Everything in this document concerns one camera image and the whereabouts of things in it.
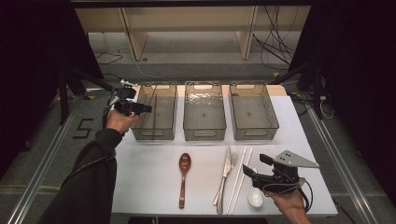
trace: brown spoon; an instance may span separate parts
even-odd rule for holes
[[[185,197],[186,174],[190,170],[190,167],[191,167],[191,158],[188,153],[183,153],[183,155],[181,155],[180,161],[178,162],[178,167],[180,167],[180,171],[182,174],[181,190],[180,190],[180,198],[178,201],[178,207],[184,208],[184,201],[186,200],[186,197]]]

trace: transparent storage container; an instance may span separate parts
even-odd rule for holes
[[[186,82],[183,129],[186,141],[224,140],[226,122],[218,81]]]
[[[177,112],[176,82],[146,82],[140,87],[137,102],[151,105],[151,113],[133,124],[136,140],[174,140]]]
[[[237,141],[274,139],[279,124],[265,84],[232,82],[229,94],[233,138]]]

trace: white table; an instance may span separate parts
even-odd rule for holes
[[[238,153],[238,162],[226,181],[223,201],[223,215],[227,214],[235,183],[239,163],[244,148],[252,155],[248,166],[257,168],[259,173],[272,174],[271,166],[259,160],[261,153],[274,157],[288,149],[311,161],[315,161],[311,147],[304,134],[289,96],[271,96],[279,129],[274,140],[266,141],[235,141],[231,123],[230,106],[228,103],[228,86],[223,86],[224,108],[227,130],[224,141],[218,142],[186,142],[183,133],[184,86],[178,86],[177,121],[175,140],[161,142],[137,142],[132,132],[125,134],[117,147],[118,176],[114,191],[112,212],[127,216],[218,216],[213,199],[222,179],[224,158],[228,146]],[[184,209],[178,208],[181,186],[181,172],[178,160],[184,152],[191,156],[191,168],[186,177],[186,202]],[[326,187],[319,169],[299,168],[299,176],[305,177],[314,191],[313,206],[308,212],[311,217],[333,217],[337,215],[331,195]],[[235,201],[236,186],[233,195]],[[248,192],[251,180],[244,177],[242,188],[237,198],[233,216],[265,217],[280,215],[271,198],[264,198],[263,206],[255,208],[248,203]],[[303,190],[310,200],[307,185]]]

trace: black jacket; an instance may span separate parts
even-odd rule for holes
[[[110,223],[122,137],[113,129],[96,133],[78,154],[73,171],[38,223]]]

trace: gray floor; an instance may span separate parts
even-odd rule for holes
[[[257,37],[264,39],[267,33],[257,33]],[[299,33],[288,34],[285,41],[288,46],[295,48]],[[115,86],[120,85],[115,77],[123,77],[131,82],[140,83],[147,80],[171,79],[183,83],[185,80],[213,80],[227,82],[233,79],[259,79],[266,82],[274,80],[274,73],[280,75],[285,70],[275,70],[262,64],[277,68],[288,68],[278,58],[267,52],[261,54],[261,47],[253,41],[248,60],[242,60],[239,52],[235,33],[153,33],[149,34],[148,42],[139,62],[132,60],[123,34],[90,34],[90,41],[97,60],[102,63],[101,69],[105,80]],[[283,85],[287,91],[297,91],[295,85],[298,76],[289,79]],[[87,88],[95,86],[84,82]],[[37,195],[34,197],[23,223],[36,223],[51,198],[57,192],[64,178],[73,165],[78,151],[92,139],[93,133],[100,129],[101,113],[107,95],[102,91],[88,92],[86,98],[80,103],[70,94],[70,104],[77,105],[75,118],[71,121],[64,136],[64,140],[57,148],[45,178],[40,184]],[[305,107],[295,103],[297,113],[305,111]],[[330,105],[325,105],[327,111],[332,111]],[[353,217],[356,223],[366,223],[360,215],[360,210],[354,204],[353,195],[348,191],[342,176],[337,171],[332,157],[319,134],[317,126],[312,119],[313,113],[309,110],[300,116],[305,134],[314,152],[320,171],[323,174],[327,187],[333,198]],[[77,131],[81,119],[93,119],[84,123],[84,127],[92,129],[86,139],[76,139],[84,131]],[[0,223],[7,223],[15,205],[30,183],[35,170],[51,146],[52,138],[59,130],[60,102],[54,99],[48,113],[37,127],[35,135],[30,139],[31,148],[21,151],[13,162],[6,175],[0,182]],[[323,119],[323,124],[328,129],[337,150],[342,158],[347,161],[350,171],[362,195],[367,200],[375,215],[377,223],[395,223],[396,209],[389,198],[375,181],[364,159],[356,154],[356,148],[351,141],[346,128],[334,116],[332,119]],[[112,218],[112,223],[127,223],[128,217]],[[318,218],[311,217],[313,223],[352,223],[344,212],[339,212],[336,217]],[[286,223],[283,217],[268,217],[269,223]]]

